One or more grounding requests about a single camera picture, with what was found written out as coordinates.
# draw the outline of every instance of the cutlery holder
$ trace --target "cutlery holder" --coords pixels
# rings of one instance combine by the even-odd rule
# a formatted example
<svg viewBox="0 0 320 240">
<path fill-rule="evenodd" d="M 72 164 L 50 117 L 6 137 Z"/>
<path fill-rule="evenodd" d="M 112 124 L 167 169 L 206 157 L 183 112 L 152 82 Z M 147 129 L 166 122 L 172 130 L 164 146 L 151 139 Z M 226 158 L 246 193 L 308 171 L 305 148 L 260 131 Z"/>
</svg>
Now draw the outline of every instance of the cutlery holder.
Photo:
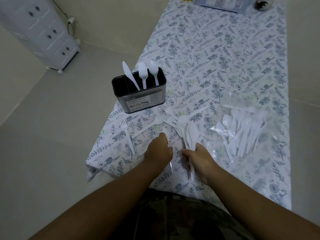
<svg viewBox="0 0 320 240">
<path fill-rule="evenodd" d="M 139 77 L 139 73 L 133 72 L 132 75 L 138 86 L 142 88 L 142 79 Z M 166 101 L 167 80 L 160 67 L 157 77 L 158 86 L 156 86 L 155 78 L 148 69 L 146 89 L 141 89 L 140 91 L 138 91 L 134 83 L 126 75 L 117 76 L 112 79 L 114 95 L 122 105 L 124 112 L 127 114 L 134 113 L 163 104 Z"/>
</svg>

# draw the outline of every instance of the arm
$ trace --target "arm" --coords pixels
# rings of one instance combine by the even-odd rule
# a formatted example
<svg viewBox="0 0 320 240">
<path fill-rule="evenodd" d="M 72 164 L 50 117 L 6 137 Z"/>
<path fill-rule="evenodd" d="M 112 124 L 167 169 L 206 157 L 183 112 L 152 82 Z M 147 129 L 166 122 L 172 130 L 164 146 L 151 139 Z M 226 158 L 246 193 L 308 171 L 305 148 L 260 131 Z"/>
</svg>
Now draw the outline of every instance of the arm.
<svg viewBox="0 0 320 240">
<path fill-rule="evenodd" d="M 181 150 L 192 161 L 202 182 L 258 239 L 319 239 L 320 227 L 279 206 L 222 169 L 200 144 L 196 151 Z"/>
<path fill-rule="evenodd" d="M 31 239 L 105 239 L 134 208 L 173 156 L 164 133 L 148 146 L 144 161 L 76 203 Z"/>
</svg>

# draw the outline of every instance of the tablecloth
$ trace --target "tablecloth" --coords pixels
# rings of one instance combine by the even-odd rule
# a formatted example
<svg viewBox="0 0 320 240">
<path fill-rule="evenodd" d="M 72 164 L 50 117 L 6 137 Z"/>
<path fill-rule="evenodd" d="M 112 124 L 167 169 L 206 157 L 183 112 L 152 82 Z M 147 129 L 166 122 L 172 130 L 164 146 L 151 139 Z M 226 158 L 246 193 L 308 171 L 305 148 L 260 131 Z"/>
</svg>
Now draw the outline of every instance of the tablecloth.
<svg viewBox="0 0 320 240">
<path fill-rule="evenodd" d="M 150 59 L 156 60 L 165 73 L 165 105 L 177 116 L 209 106 L 192 119 L 203 137 L 226 93 L 282 118 L 272 155 L 230 163 L 220 148 L 215 160 L 254 190 L 291 209 L 285 7 L 275 5 L 267 12 L 249 7 L 240 15 L 197 6 L 193 1 L 170 0 L 139 61 Z M 139 154 L 158 136 L 161 126 L 132 138 L 133 155 L 120 119 L 125 119 L 133 135 L 153 120 L 154 113 L 161 114 L 162 110 L 153 107 L 126 114 L 119 102 L 115 104 L 87 158 L 89 180 L 99 171 L 121 176 L 141 162 L 143 155 Z M 218 135 L 211 136 L 221 140 Z M 174 148 L 173 173 L 166 167 L 150 188 L 203 199 L 223 208 L 210 187 L 188 179 L 179 155 L 183 143 L 177 133 L 171 134 L 169 145 Z"/>
</svg>

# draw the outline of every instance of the power cord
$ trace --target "power cord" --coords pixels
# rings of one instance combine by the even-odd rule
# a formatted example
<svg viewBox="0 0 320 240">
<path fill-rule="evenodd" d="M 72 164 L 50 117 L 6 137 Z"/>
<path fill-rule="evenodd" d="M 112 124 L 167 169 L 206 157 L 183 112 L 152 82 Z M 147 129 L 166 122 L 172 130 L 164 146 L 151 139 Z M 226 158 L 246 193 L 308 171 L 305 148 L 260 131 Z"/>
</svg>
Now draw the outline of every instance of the power cord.
<svg viewBox="0 0 320 240">
<path fill-rule="evenodd" d="M 56 4 L 56 6 L 60 9 L 60 11 L 66 16 L 66 14 L 64 13 L 64 11 L 61 10 L 61 8 L 58 6 L 58 4 L 57 4 L 54 0 L 52 0 L 52 1 L 53 1 L 54 4 Z M 69 18 L 68 18 L 67 16 L 66 16 L 66 18 L 67 18 L 67 20 L 68 20 L 68 24 L 67 24 L 68 34 L 71 35 L 70 32 L 69 32 L 69 25 L 71 24 L 71 28 L 72 28 L 72 35 L 71 35 L 71 36 L 74 36 L 75 31 L 74 31 L 74 29 L 73 29 L 73 27 L 72 27 L 72 23 L 70 22 L 70 20 L 69 20 Z"/>
</svg>

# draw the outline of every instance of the tiled floor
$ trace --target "tiled floor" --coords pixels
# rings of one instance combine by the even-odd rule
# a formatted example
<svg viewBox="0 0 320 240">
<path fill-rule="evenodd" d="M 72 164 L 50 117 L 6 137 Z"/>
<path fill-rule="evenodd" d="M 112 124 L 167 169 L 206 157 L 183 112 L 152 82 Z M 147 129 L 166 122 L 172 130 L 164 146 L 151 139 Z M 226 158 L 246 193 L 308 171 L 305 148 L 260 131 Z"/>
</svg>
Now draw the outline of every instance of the tiled floor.
<svg viewBox="0 0 320 240">
<path fill-rule="evenodd" d="M 82 44 L 63 75 L 48 71 L 0 127 L 0 239 L 26 239 L 109 182 L 85 159 L 114 106 L 110 81 L 137 57 Z M 320 225 L 320 108 L 290 101 L 292 208 Z"/>
</svg>

